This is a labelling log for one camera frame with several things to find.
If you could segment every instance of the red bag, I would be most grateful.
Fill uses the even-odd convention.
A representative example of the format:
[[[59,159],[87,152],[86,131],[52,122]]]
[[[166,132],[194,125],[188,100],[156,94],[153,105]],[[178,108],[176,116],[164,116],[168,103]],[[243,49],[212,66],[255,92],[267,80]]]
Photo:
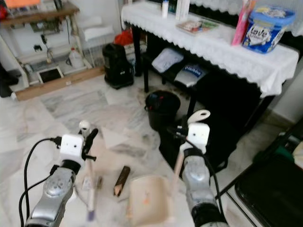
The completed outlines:
[[[0,20],[5,19],[8,12],[3,6],[0,6]]]
[[[115,44],[125,46],[132,43],[133,43],[133,34],[131,33],[130,30],[123,31],[121,34],[115,37]]]

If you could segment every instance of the paper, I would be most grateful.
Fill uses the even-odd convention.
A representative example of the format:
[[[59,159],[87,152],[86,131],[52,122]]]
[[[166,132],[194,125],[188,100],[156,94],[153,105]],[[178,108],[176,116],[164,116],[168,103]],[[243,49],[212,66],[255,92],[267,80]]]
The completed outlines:
[[[17,8],[40,4],[40,0],[5,0],[8,8]]]

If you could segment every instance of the white curtain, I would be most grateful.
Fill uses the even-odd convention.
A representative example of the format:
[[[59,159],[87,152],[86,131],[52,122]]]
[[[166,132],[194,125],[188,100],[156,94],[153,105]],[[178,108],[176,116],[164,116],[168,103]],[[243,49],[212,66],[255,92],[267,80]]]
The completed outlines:
[[[211,8],[212,10],[228,12],[231,15],[239,14],[242,8],[242,0],[191,0],[191,3]],[[303,0],[258,0],[256,6],[265,4],[294,10],[296,19],[289,30],[294,36],[303,35]]]

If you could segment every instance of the black chair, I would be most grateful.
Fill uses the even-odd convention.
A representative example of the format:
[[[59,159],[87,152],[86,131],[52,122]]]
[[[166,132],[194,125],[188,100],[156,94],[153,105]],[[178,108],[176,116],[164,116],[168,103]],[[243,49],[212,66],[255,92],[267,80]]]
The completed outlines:
[[[258,155],[257,162],[220,194],[228,193],[234,186],[240,201],[264,227],[302,227],[303,170],[287,158],[287,155],[275,153],[279,147],[289,143],[290,137],[301,140],[302,135],[303,119]]]

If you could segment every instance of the book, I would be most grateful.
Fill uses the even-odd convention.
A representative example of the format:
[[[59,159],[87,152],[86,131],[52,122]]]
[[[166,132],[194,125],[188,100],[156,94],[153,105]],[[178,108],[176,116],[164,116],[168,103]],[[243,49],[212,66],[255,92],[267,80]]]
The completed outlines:
[[[192,35],[196,35],[198,33],[205,32],[215,27],[218,27],[219,24],[207,19],[200,19],[198,21],[188,20],[186,22],[177,24],[176,26],[182,31],[185,31]]]

